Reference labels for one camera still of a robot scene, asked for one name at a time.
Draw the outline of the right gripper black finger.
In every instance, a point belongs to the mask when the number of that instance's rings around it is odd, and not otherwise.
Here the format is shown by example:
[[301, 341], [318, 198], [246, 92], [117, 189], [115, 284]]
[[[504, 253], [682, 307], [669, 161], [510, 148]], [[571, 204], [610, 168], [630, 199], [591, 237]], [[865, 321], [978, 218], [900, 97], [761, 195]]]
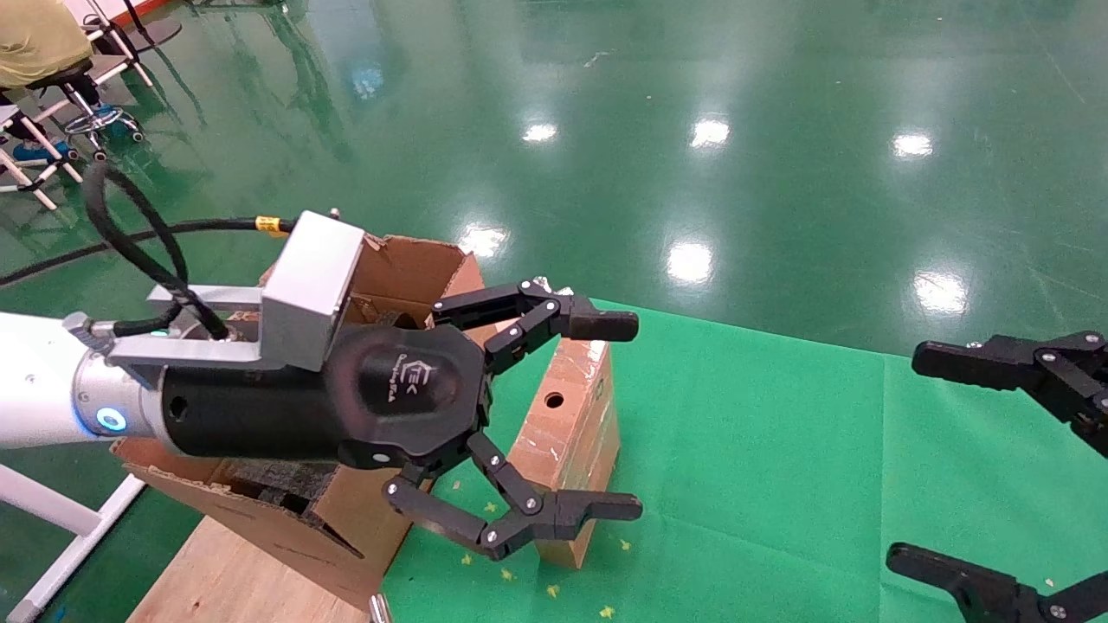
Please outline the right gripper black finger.
[[1107, 612], [1107, 572], [1042, 594], [992, 568], [906, 542], [889, 548], [886, 566], [948, 593], [965, 622], [1091, 622]]
[[923, 377], [998, 391], [1020, 390], [1107, 456], [1107, 344], [1097, 331], [1047, 343], [994, 335], [985, 343], [921, 343], [912, 369]]

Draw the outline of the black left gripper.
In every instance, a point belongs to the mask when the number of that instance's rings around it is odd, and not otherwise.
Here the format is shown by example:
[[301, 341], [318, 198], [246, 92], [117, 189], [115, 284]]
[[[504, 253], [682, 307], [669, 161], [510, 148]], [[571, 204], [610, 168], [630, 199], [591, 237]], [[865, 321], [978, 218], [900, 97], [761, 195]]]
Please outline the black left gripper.
[[[524, 279], [440, 299], [431, 318], [450, 326], [349, 324], [317, 372], [170, 367], [161, 390], [166, 440], [194, 457], [404, 466], [383, 487], [388, 504], [494, 561], [537, 540], [573, 541], [592, 520], [640, 519], [634, 494], [538, 491], [479, 433], [491, 401], [486, 372], [506, 372], [557, 337], [633, 343], [637, 314]], [[463, 334], [504, 321], [483, 349]], [[451, 470], [466, 456], [509, 505], [492, 522], [421, 489], [423, 469]]]

